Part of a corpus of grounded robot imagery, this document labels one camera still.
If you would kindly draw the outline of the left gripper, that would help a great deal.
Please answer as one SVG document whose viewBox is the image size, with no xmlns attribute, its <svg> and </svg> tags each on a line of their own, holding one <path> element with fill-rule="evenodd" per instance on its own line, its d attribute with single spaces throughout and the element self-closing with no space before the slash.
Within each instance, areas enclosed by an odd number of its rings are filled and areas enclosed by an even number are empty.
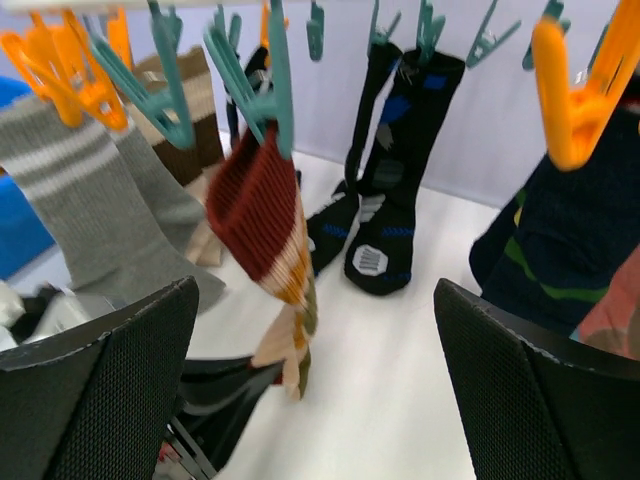
<svg viewBox="0 0 640 480">
<path fill-rule="evenodd" d="M 227 465 L 261 396 L 281 380 L 282 360 L 187 359 L 159 452 L 161 479 L 213 479 Z"/>
</svg>

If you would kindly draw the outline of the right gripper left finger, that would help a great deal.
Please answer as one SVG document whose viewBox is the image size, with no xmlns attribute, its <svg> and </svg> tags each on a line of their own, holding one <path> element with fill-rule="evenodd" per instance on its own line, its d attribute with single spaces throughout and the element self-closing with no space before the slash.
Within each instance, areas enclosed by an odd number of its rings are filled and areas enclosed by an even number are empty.
<svg viewBox="0 0 640 480">
<path fill-rule="evenodd" d="M 151 478 L 198 303 L 187 277 L 2 352 L 2 478 Z"/>
</svg>

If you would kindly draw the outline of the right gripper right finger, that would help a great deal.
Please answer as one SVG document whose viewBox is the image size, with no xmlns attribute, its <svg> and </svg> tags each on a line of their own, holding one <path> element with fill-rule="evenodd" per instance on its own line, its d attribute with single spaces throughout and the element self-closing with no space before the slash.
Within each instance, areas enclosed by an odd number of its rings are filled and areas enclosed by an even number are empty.
<svg viewBox="0 0 640 480">
<path fill-rule="evenodd" d="M 636 479 L 639 364 L 442 278 L 434 311 L 479 479 Z"/>
</svg>

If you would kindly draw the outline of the red beige striped sock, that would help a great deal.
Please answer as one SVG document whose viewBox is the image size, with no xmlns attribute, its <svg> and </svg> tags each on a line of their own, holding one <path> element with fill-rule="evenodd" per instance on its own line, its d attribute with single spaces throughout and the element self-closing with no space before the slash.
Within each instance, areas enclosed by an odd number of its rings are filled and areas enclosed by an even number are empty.
<svg viewBox="0 0 640 480">
<path fill-rule="evenodd" d="M 294 399 L 306 390 L 318 311 L 307 222 L 291 158 L 277 145 L 278 125 L 263 140 L 246 131 L 211 181 L 206 215 L 249 278 L 284 306 L 251 363 L 281 361 L 281 385 Z"/>
</svg>

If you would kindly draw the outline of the beige brown striped sock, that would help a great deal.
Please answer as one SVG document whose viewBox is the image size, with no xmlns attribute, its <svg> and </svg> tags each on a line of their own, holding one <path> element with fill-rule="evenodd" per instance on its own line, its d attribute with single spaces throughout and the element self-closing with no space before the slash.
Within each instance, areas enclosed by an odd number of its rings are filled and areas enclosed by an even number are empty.
<svg viewBox="0 0 640 480">
<path fill-rule="evenodd" d="M 154 149 L 165 168 L 192 196 L 204 204 L 206 189 L 224 159 L 220 141 L 211 72 L 201 46 L 193 46 L 176 56 L 177 75 L 184 100 L 178 110 L 162 110 L 161 119 L 149 121 L 137 106 L 129 112 L 142 135 Z M 151 93 L 172 93 L 159 55 L 139 61 L 133 73 Z M 220 245 L 221 264 L 222 244 Z"/>
</svg>

